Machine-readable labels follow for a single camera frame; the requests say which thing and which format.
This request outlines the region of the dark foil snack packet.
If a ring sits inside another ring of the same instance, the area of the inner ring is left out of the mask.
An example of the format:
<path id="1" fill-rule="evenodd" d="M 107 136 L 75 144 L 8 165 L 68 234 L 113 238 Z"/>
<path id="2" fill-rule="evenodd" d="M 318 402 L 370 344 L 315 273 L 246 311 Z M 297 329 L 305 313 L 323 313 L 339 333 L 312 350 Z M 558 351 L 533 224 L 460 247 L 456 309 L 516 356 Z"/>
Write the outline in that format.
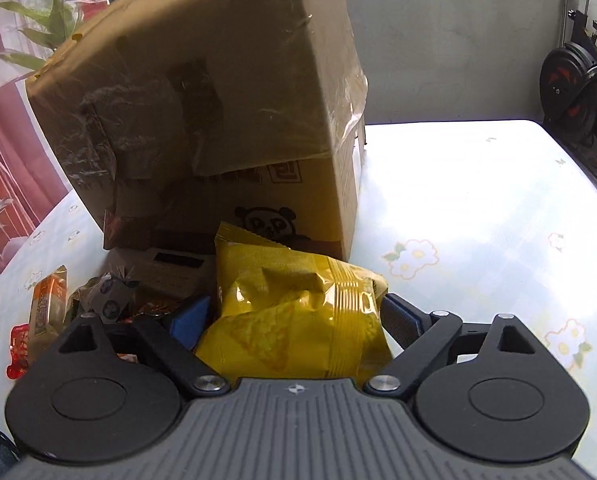
<path id="1" fill-rule="evenodd" d="M 71 320 L 94 312 L 104 324 L 115 324 L 130 322 L 138 315 L 159 318 L 172 313 L 179 307 L 179 299 L 136 280 L 127 269 L 117 268 L 76 288 L 67 305 Z"/>

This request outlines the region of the orange candy wrapper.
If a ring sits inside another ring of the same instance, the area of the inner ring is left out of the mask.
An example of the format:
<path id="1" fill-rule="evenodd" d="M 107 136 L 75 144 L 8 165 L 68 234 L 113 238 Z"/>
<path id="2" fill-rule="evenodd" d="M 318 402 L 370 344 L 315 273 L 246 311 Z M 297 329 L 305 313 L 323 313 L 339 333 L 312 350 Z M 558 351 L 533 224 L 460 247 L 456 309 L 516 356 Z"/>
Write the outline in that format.
<path id="1" fill-rule="evenodd" d="M 66 267 L 59 266 L 35 285 L 28 322 L 10 331 L 7 378 L 22 377 L 63 332 L 68 318 L 66 281 Z"/>

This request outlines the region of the yellow chip bag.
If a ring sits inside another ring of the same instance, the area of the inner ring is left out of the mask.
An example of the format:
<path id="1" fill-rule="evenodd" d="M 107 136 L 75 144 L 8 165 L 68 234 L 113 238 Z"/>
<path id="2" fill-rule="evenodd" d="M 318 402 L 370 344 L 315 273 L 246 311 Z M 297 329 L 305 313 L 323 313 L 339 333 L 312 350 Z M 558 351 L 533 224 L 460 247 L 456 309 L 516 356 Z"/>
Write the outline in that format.
<path id="1" fill-rule="evenodd" d="M 219 314 L 194 353 L 228 382 L 352 378 L 362 385 L 391 361 L 382 275 L 227 222 L 215 249 Z"/>

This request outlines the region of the black exercise bike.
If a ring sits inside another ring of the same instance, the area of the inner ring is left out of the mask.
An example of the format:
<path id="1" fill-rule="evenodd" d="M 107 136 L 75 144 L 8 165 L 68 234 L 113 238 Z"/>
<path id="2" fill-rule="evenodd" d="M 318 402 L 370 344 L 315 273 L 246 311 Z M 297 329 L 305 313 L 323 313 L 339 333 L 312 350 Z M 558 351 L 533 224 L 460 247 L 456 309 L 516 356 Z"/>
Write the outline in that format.
<path id="1" fill-rule="evenodd" d="M 597 21 L 565 10 L 570 39 L 551 50 L 539 74 L 543 126 L 597 174 Z"/>

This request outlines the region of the brown cardboard box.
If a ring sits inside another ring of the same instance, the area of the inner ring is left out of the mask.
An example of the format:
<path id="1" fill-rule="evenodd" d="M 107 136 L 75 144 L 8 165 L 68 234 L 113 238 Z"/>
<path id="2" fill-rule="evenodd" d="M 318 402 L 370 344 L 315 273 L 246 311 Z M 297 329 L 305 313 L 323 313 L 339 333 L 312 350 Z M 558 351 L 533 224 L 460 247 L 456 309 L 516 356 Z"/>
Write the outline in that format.
<path id="1" fill-rule="evenodd" d="M 346 0 L 116 0 L 26 82 L 105 248 L 203 254 L 226 222 L 337 259 L 367 92 Z"/>

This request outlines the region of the red printed curtain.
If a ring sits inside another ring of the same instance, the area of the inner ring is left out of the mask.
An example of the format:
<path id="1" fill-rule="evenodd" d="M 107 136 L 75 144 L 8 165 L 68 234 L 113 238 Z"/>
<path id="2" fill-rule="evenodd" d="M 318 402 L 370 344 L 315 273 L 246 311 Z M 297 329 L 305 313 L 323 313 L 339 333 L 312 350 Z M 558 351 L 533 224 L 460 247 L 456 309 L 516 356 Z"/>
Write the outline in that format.
<path id="1" fill-rule="evenodd" d="M 0 268 L 68 191 L 26 78 L 106 0 L 0 0 Z"/>

